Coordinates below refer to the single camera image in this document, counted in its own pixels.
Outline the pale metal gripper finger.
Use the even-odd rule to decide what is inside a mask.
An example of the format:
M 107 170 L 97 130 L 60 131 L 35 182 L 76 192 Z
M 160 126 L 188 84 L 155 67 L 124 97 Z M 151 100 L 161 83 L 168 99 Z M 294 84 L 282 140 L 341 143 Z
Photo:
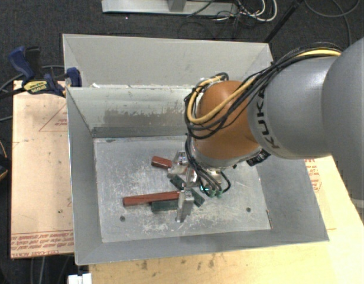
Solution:
M 178 151 L 171 161 L 171 166 L 168 168 L 168 178 L 173 178 L 174 176 L 182 176 L 187 172 L 189 166 L 189 161 L 186 152 L 181 150 Z
M 176 221 L 182 223 L 186 216 L 191 214 L 191 209 L 194 204 L 194 196 L 191 190 L 181 191 L 178 197 L 177 217 Z

